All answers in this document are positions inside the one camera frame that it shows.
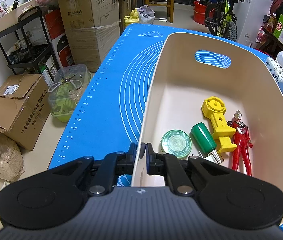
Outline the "green round ointment tin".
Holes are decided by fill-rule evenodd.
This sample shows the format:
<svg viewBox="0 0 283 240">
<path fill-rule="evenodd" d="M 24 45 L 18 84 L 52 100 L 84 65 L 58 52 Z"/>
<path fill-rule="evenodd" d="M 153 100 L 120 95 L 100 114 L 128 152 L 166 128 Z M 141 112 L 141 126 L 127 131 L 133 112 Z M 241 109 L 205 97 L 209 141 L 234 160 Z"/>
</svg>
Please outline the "green round ointment tin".
<svg viewBox="0 0 283 240">
<path fill-rule="evenodd" d="M 161 150 L 172 154 L 180 160 L 186 159 L 192 150 L 190 136 L 179 129 L 166 132 L 160 142 Z"/>
</svg>

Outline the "green bottle silver cap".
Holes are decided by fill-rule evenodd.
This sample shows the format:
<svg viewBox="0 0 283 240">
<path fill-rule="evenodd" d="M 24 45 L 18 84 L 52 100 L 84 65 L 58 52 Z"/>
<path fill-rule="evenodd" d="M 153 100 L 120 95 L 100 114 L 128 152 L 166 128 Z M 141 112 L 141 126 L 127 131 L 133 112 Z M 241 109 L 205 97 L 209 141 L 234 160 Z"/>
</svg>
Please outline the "green bottle silver cap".
<svg viewBox="0 0 283 240">
<path fill-rule="evenodd" d="M 204 159 L 208 159 L 217 164 L 224 162 L 224 159 L 217 153 L 216 142 L 205 124 L 202 122 L 195 124 L 191 129 L 191 134 L 201 149 L 201 152 L 204 154 Z"/>
</svg>

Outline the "yellow plastic toy tool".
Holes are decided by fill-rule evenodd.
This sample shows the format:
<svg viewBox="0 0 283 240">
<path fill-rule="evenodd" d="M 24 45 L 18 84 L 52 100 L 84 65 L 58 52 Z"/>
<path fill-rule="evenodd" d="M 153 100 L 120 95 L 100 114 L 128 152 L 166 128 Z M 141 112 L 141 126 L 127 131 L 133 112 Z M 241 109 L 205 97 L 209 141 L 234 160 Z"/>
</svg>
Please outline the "yellow plastic toy tool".
<svg viewBox="0 0 283 240">
<path fill-rule="evenodd" d="M 212 137 L 217 140 L 218 152 L 233 152 L 237 145 L 233 144 L 231 139 L 236 129 L 227 124 L 224 116 L 227 109 L 223 100 L 216 96 L 211 96 L 204 100 L 201 109 L 204 117 L 211 121 L 214 130 Z"/>
</svg>

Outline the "red Ultraman action figure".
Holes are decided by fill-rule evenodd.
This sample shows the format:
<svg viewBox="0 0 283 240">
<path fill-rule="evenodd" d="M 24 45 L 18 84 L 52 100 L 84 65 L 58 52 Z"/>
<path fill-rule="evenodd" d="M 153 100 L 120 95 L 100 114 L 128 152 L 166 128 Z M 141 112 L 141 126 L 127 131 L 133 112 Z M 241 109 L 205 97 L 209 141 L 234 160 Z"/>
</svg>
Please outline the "red Ultraman action figure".
<svg viewBox="0 0 283 240">
<path fill-rule="evenodd" d="M 252 176 L 252 165 L 249 158 L 248 148 L 252 148 L 253 144 L 249 136 L 249 128 L 242 122 L 242 113 L 239 110 L 236 111 L 232 120 L 228 121 L 227 124 L 236 130 L 232 140 L 233 143 L 237 145 L 237 148 L 232 153 L 231 168 L 234 171 L 237 171 L 241 156 L 246 168 L 246 174 Z"/>
</svg>

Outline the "beige plastic storage bin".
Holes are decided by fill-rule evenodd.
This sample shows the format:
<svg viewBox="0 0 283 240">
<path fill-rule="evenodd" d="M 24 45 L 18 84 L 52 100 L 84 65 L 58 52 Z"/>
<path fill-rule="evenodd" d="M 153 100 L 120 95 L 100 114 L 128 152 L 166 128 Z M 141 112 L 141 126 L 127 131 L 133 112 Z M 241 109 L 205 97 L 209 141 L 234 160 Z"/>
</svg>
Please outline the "beige plastic storage bin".
<svg viewBox="0 0 283 240">
<path fill-rule="evenodd" d="M 237 45 L 170 34 L 154 68 L 139 143 L 159 151 L 169 130 L 189 133 L 199 122 L 211 128 L 201 107 L 212 96 L 224 102 L 226 120 L 241 111 L 253 143 L 253 176 L 283 192 L 283 95 L 264 60 Z"/>
</svg>

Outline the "blue silicone baking mat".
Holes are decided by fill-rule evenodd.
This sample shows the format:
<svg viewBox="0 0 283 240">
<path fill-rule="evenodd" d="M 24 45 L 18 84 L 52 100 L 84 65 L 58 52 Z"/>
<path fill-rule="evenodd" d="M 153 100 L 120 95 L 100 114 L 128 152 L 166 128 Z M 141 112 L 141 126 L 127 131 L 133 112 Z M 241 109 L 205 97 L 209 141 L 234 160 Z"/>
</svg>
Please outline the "blue silicone baking mat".
<svg viewBox="0 0 283 240">
<path fill-rule="evenodd" d="M 86 154 L 96 159 L 109 152 L 124 151 L 139 142 L 154 68 L 167 37 L 190 33 L 161 25 L 135 24 L 128 27 L 115 43 L 86 88 L 72 114 L 52 157 L 50 167 L 57 167 Z M 247 49 L 266 61 L 266 55 Z M 130 187 L 118 187 L 109 197 L 92 199 L 76 223 L 88 233 L 114 233 L 128 228 L 129 236 L 158 239 L 192 237 L 217 229 L 194 200 L 177 197 L 158 176 L 146 173 L 146 155 L 138 153 L 136 171 Z"/>
</svg>

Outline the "green clear plastic container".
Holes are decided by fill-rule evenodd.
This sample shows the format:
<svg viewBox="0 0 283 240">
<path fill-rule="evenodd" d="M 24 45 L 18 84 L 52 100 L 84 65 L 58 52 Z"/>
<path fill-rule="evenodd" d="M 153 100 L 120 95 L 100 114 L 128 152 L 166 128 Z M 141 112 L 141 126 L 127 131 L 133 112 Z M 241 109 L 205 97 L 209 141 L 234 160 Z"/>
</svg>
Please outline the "green clear plastic container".
<svg viewBox="0 0 283 240">
<path fill-rule="evenodd" d="M 80 89 L 75 89 L 72 84 L 66 83 L 58 87 L 52 93 L 49 93 L 48 103 L 50 105 L 51 115 L 61 122 L 68 122 L 71 118 L 92 79 L 92 73 L 87 69 L 86 65 L 77 64 L 60 69 L 54 80 L 54 83 L 57 83 L 62 81 L 62 77 L 69 78 L 75 74 L 74 79 L 78 79 L 82 82 Z"/>
</svg>

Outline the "open cardboard box on floor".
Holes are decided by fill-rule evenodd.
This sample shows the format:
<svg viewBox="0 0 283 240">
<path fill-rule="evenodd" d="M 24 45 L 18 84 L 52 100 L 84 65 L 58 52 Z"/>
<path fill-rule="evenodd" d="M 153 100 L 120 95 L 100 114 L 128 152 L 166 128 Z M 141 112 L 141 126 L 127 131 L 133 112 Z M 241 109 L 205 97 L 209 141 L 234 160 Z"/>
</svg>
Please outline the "open cardboard box on floor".
<svg viewBox="0 0 283 240">
<path fill-rule="evenodd" d="M 50 114 L 48 97 L 43 75 L 9 76 L 0 87 L 0 134 L 33 150 Z"/>
</svg>

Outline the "sack of grain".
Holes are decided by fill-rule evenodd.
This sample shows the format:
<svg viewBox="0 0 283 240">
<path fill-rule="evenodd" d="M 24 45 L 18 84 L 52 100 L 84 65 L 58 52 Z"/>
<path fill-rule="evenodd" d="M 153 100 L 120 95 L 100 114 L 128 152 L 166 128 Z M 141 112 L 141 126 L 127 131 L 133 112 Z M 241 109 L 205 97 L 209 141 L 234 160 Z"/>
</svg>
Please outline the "sack of grain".
<svg viewBox="0 0 283 240">
<path fill-rule="evenodd" d="M 0 134 L 0 179 L 15 181 L 23 170 L 24 161 L 18 145 L 4 134 Z"/>
</svg>

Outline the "yellow oil jug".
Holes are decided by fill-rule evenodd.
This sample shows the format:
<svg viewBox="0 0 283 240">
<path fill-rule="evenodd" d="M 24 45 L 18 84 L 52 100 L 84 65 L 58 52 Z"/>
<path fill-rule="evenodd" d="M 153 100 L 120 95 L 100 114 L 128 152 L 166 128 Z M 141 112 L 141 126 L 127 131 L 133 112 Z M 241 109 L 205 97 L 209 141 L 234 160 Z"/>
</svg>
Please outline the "yellow oil jug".
<svg viewBox="0 0 283 240">
<path fill-rule="evenodd" d="M 139 23 L 139 12 L 137 8 L 133 9 L 128 16 L 124 17 L 125 27 L 134 23 Z"/>
</svg>

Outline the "large lower cardboard box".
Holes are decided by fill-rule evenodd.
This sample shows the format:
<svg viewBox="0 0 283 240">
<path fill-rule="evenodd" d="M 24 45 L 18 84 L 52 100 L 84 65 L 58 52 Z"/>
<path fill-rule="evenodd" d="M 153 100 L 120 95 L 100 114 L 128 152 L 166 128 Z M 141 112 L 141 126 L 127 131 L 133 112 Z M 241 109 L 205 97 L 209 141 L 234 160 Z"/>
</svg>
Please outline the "large lower cardboard box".
<svg viewBox="0 0 283 240">
<path fill-rule="evenodd" d="M 76 64 L 96 72 L 120 36 L 118 0 L 58 0 Z"/>
</svg>

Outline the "clear plastic bag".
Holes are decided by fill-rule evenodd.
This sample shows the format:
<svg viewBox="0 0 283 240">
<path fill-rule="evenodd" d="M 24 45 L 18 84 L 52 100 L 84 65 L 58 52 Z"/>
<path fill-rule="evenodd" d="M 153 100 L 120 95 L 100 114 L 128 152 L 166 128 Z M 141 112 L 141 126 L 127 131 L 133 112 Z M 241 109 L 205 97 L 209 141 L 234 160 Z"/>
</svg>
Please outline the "clear plastic bag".
<svg viewBox="0 0 283 240">
<path fill-rule="evenodd" d="M 142 5 L 137 11 L 139 13 L 140 24 L 153 24 L 155 12 L 148 5 Z"/>
</svg>

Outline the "black metal shelf rack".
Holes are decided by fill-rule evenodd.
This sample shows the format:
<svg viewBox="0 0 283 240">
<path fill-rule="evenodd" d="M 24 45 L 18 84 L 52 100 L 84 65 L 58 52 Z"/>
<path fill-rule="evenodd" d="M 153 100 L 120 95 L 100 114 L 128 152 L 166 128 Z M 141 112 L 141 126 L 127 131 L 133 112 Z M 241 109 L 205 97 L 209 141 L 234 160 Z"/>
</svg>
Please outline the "black metal shelf rack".
<svg viewBox="0 0 283 240">
<path fill-rule="evenodd" d="M 34 44 L 26 34 L 25 27 L 34 20 L 40 21 L 41 31 L 45 39 L 43 44 Z M 5 51 L 1 39 L 11 34 L 14 34 L 17 39 L 14 43 L 17 48 L 8 52 Z M 54 79 L 49 66 L 46 65 L 49 59 L 52 59 L 53 66 L 56 70 L 60 69 L 51 42 L 49 41 L 42 10 L 38 6 L 26 10 L 18 17 L 16 24 L 0 31 L 0 49 L 7 61 L 7 66 L 12 70 L 14 75 L 28 73 L 41 74 L 41 67 L 44 66 L 49 76 Z"/>
</svg>

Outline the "white tissue pack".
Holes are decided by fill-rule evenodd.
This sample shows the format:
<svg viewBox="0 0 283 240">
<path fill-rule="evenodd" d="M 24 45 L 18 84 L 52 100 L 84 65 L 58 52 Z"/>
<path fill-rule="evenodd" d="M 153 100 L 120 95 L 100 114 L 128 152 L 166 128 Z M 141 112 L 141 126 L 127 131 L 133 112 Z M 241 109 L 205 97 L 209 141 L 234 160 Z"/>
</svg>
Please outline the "white tissue pack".
<svg viewBox="0 0 283 240">
<path fill-rule="evenodd" d="M 266 59 L 266 67 L 283 94 L 283 50 L 278 53 L 275 60 L 268 57 Z"/>
</svg>

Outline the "green black bicycle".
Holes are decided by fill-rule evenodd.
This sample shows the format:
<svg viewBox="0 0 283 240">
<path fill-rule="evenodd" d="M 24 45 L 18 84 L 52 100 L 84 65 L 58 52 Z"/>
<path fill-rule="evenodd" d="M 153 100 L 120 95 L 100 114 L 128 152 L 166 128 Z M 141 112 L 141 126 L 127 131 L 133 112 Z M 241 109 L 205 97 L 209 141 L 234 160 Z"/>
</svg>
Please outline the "green black bicycle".
<svg viewBox="0 0 283 240">
<path fill-rule="evenodd" d="M 205 10 L 205 26 L 210 34 L 237 42 L 237 17 L 234 5 L 244 0 L 217 0 L 211 2 Z"/>
</svg>

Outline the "red bucket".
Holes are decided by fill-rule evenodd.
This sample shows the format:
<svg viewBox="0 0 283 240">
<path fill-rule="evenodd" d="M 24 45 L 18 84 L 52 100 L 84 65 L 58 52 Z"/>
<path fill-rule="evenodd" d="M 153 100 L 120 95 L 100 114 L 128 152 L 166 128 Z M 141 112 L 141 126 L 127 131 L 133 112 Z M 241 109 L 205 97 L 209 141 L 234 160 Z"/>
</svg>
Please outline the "red bucket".
<svg viewBox="0 0 283 240">
<path fill-rule="evenodd" d="M 194 15 L 193 20 L 198 23 L 205 25 L 205 11 L 206 7 L 211 4 L 211 0 L 196 0 L 194 1 Z"/>
</svg>

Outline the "white chest freezer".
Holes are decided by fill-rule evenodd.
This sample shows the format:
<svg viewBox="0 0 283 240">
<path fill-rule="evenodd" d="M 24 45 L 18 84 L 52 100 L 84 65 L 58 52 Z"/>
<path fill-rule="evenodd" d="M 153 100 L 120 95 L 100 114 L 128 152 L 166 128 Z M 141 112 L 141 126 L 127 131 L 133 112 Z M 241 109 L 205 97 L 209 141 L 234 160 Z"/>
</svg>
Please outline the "white chest freezer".
<svg viewBox="0 0 283 240">
<path fill-rule="evenodd" d="M 263 25 L 263 18 L 269 14 L 269 8 L 274 0 L 244 0 L 234 4 L 234 14 L 237 17 L 237 42 L 256 48 L 256 37 Z"/>
</svg>

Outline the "white handled scissors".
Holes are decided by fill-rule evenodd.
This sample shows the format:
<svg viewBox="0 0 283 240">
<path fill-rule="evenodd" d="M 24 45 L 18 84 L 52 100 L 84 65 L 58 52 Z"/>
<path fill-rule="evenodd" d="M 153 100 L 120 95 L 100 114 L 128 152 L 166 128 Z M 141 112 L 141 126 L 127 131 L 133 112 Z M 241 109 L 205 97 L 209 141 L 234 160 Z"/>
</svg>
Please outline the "white handled scissors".
<svg viewBox="0 0 283 240">
<path fill-rule="evenodd" d="M 69 78 L 65 78 L 65 77 L 62 77 L 62 81 L 60 82 L 57 82 L 57 83 L 54 83 L 53 85 L 51 85 L 49 88 L 48 88 L 48 92 L 49 93 L 52 93 L 54 90 L 56 90 L 58 87 L 60 87 L 61 85 L 65 85 L 66 83 L 70 83 L 72 84 L 72 86 L 75 88 L 75 89 L 80 89 L 82 87 L 82 82 L 78 79 L 74 79 L 74 77 L 76 76 L 73 75 Z"/>
</svg>

